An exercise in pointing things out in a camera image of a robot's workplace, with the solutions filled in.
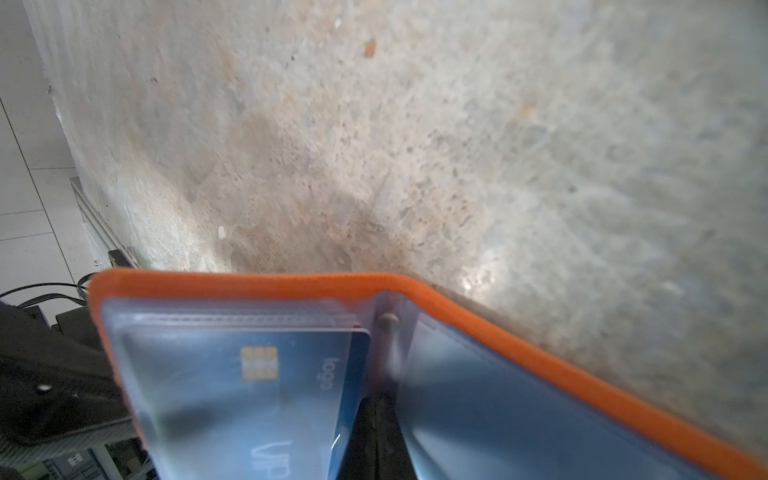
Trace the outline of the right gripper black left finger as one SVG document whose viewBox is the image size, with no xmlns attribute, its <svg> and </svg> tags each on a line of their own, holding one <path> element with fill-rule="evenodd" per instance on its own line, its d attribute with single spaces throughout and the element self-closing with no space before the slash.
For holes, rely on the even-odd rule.
<svg viewBox="0 0 768 480">
<path fill-rule="evenodd" d="M 361 401 L 345 450 L 338 480 L 377 478 L 377 400 Z"/>
</svg>

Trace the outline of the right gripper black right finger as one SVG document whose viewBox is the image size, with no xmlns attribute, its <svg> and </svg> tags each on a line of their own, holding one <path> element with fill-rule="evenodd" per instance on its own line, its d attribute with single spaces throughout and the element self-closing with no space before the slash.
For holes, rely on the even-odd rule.
<svg viewBox="0 0 768 480">
<path fill-rule="evenodd" d="M 404 436 L 397 420 L 394 401 L 385 396 L 375 399 L 375 478 L 378 480 L 416 480 Z"/>
</svg>

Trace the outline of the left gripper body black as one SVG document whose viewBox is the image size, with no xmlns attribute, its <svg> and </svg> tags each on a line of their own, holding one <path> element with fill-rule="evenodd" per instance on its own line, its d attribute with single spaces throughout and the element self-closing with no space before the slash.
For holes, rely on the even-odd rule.
<svg viewBox="0 0 768 480">
<path fill-rule="evenodd" d="M 1 305 L 1 466 L 138 436 L 105 352 Z"/>
</svg>

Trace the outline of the orange card holder wallet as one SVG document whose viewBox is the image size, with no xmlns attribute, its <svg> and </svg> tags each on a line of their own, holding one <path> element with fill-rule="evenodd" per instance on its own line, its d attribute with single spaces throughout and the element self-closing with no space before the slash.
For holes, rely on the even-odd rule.
<svg viewBox="0 0 768 480">
<path fill-rule="evenodd" d="M 122 334 L 361 328 L 370 346 L 358 408 L 365 398 L 394 401 L 417 479 L 767 475 L 730 445 L 405 276 L 114 268 L 93 278 L 89 305 L 146 448 L 115 355 Z"/>
</svg>

